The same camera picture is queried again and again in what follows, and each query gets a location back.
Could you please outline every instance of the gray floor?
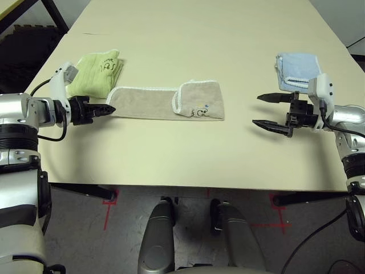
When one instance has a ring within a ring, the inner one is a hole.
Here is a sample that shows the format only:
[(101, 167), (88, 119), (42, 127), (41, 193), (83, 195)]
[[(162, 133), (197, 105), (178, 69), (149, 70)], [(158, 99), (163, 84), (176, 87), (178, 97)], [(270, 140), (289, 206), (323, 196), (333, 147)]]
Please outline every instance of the gray floor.
[[(195, 263), (226, 266), (228, 258), (222, 237), (209, 233), (209, 203), (228, 200), (241, 210), (257, 237), (267, 269), (280, 270), (289, 254), (308, 234), (344, 209), (343, 199), (297, 204), (279, 212), (267, 191), (206, 188), (120, 186), (116, 205), (99, 199), (53, 190), (53, 212), (46, 245), (49, 264), (64, 264), (68, 273), (136, 273), (139, 247), (149, 214), (160, 196), (179, 197), (178, 221), (174, 227), (176, 267)], [(290, 273), (327, 273), (338, 259), (355, 263), (365, 273), (365, 245), (348, 232), (346, 217), (311, 239), (292, 260)], [(358, 273), (346, 263), (335, 265), (332, 274)]]

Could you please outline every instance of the towel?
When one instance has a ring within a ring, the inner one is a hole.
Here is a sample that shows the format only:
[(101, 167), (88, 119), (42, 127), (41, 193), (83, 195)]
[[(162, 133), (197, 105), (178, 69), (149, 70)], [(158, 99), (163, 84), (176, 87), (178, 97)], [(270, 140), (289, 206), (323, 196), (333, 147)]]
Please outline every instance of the towel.
[(118, 55), (118, 50), (110, 50), (83, 56), (76, 65), (79, 70), (77, 76), (67, 86), (68, 96), (87, 95), (105, 99), (115, 87), (123, 66)]
[(317, 56), (309, 53), (279, 53), (276, 69), (279, 88), (300, 93), (307, 93), (309, 80), (322, 73)]
[(219, 111), (212, 111), (212, 113), (220, 113), (220, 118), (205, 115), (206, 109), (217, 109), (218, 106), (201, 105), (195, 114), (190, 113), (190, 116), (176, 114), (173, 111), (172, 99), (174, 95), (180, 90), (185, 90), (183, 87), (186, 84), (190, 88), (194, 86), (202, 86), (203, 82), (188, 82), (182, 84), (180, 88), (163, 88), (163, 87), (115, 87), (108, 95), (106, 103), (116, 108), (111, 114), (117, 117), (139, 118), (139, 119), (157, 119), (157, 120), (192, 120), (192, 121), (217, 121), (224, 119), (223, 100), (218, 83), (211, 84), (211, 81), (206, 81), (205, 93), (207, 95), (206, 101), (212, 102), (210, 98), (212, 95), (219, 97), (221, 109)]
[(172, 109), (186, 117), (223, 119), (221, 89), (216, 81), (188, 82), (180, 86), (172, 98)]

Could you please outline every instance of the table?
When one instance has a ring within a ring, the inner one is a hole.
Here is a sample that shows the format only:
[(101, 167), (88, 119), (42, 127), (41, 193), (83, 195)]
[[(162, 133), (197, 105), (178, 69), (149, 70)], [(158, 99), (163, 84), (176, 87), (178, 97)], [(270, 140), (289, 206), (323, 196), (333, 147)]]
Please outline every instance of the table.
[[(63, 62), (109, 49), (125, 60), (119, 86), (217, 80), (225, 121), (104, 117), (69, 126), (62, 142), (40, 140), (49, 181), (346, 190), (333, 133), (302, 128), (286, 138), (251, 122), (285, 121), (288, 104), (256, 100), (279, 92), (274, 63), (281, 51), (316, 54), (334, 83), (335, 103), (365, 104), (365, 74), (307, 0), (93, 0), (27, 92)], [(48, 94), (48, 87), (37, 92)], [(56, 138), (61, 129), (40, 133)]]
[[(0, 2), (0, 33), (6, 30), (23, 13), (38, 0), (1, 0)], [(41, 0), (52, 20), (61, 33), (66, 33), (68, 27), (59, 13), (53, 0)]]

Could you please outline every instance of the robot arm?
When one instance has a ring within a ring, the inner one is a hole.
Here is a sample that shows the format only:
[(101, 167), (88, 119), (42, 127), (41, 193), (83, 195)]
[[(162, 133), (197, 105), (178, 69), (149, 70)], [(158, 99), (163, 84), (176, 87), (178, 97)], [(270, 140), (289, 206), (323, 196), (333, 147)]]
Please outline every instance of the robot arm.
[(313, 104), (299, 100), (299, 93), (263, 94), (258, 97), (270, 103), (290, 103), (285, 125), (268, 120), (252, 122), (268, 131), (292, 137), (294, 128), (310, 127), (313, 131), (333, 131), (336, 146), (347, 175), (347, 219), (350, 232), (365, 241), (365, 108), (335, 106), (334, 88), (327, 74), (309, 83), (308, 96)]
[[(47, 266), (39, 218), (49, 216), (50, 186), (41, 170), (38, 138), (62, 140), (69, 123), (92, 123), (111, 114), (106, 104), (89, 104), (87, 96), (65, 95), (65, 84), (77, 70), (70, 63), (50, 79), (52, 98), (29, 94), (0, 94), (0, 273), (65, 273), (61, 265)], [(63, 126), (61, 138), (38, 135), (40, 127)]]

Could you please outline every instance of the black cable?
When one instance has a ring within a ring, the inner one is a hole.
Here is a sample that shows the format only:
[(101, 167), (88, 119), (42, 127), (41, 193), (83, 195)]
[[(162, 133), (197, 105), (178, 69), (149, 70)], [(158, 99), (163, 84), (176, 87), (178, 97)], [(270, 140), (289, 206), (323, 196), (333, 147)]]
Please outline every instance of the black cable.
[(355, 265), (354, 263), (350, 262), (350, 261), (347, 261), (347, 260), (337, 260), (337, 261), (334, 261), (333, 264), (331, 264), (330, 266), (330, 269), (328, 270), (327, 274), (330, 274), (331, 273), (331, 270), (333, 268), (333, 266), (336, 264), (336, 263), (339, 263), (340, 261), (344, 261), (345, 263), (349, 264), (350, 266), (352, 266), (353, 268), (355, 268), (357, 271), (359, 271), (360, 274), (363, 273), (363, 271), (357, 266)]
[(30, 255), (13, 255), (13, 261), (15, 260), (30, 260), (45, 265), (44, 261), (42, 261), (40, 258)]
[(45, 80), (43, 81), (42, 83), (40, 83), (39, 85), (37, 85), (33, 90), (32, 92), (30, 93), (30, 96), (33, 96), (35, 94), (35, 92), (37, 90), (39, 90), (40, 87), (44, 86), (45, 84), (49, 83), (51, 79), (48, 79), (48, 80)]
[(66, 117), (66, 111), (65, 110), (63, 110), (62, 125), (63, 125), (63, 131), (62, 131), (62, 135), (61, 135), (60, 138), (54, 139), (54, 138), (45, 137), (45, 136), (42, 136), (42, 135), (38, 135), (38, 138), (48, 140), (48, 141), (53, 141), (53, 142), (59, 142), (59, 141), (64, 139), (64, 137), (66, 136), (66, 133), (67, 133), (67, 117)]
[(52, 204), (48, 208), (46, 217), (44, 217), (44, 222), (43, 222), (43, 225), (42, 225), (43, 235), (46, 234), (46, 231), (47, 231), (47, 228), (48, 228), (48, 223), (50, 222), (50, 219), (51, 219), (51, 215), (52, 215)]
[(289, 265), (289, 263), (291, 262), (292, 258), (294, 257), (294, 255), (298, 252), (298, 250), (308, 241), (310, 240), (314, 235), (316, 235), (318, 232), (324, 230), (326, 227), (332, 225), (334, 222), (336, 222), (338, 219), (340, 219), (343, 215), (346, 214), (346, 209), (344, 211), (342, 211), (339, 215), (337, 215), (336, 217), (334, 217), (332, 220), (330, 220), (328, 223), (322, 225), (320, 228), (316, 229), (314, 232), (312, 232), (307, 238), (305, 238), (300, 244), (298, 244), (298, 246), (295, 248), (295, 250), (293, 250), (293, 252), (291, 253), (291, 255), (289, 256), (289, 258), (286, 260), (282, 270), (281, 270), (281, 274), (285, 273), (285, 270), (287, 268), (287, 266)]
[(335, 130), (335, 131), (340, 131), (340, 132), (344, 132), (344, 133), (349, 133), (349, 134), (355, 134), (357, 136), (360, 136), (362, 138), (365, 138), (365, 134), (359, 133), (357, 131), (353, 131), (353, 130), (345, 130), (343, 128), (339, 128), (339, 127), (335, 127), (335, 126), (331, 126), (327, 120), (326, 120), (326, 112), (327, 112), (327, 106), (326, 106), (326, 102), (321, 99), (319, 100), (319, 110), (321, 112), (321, 118), (323, 121), (323, 124), (328, 127), (331, 130)]
[(362, 39), (364, 39), (365, 36), (363, 38), (360, 38), (359, 40), (355, 41), (354, 43), (352, 43), (351, 45), (347, 46), (346, 48), (348, 49), (349, 47), (353, 46), (354, 44), (360, 42)]

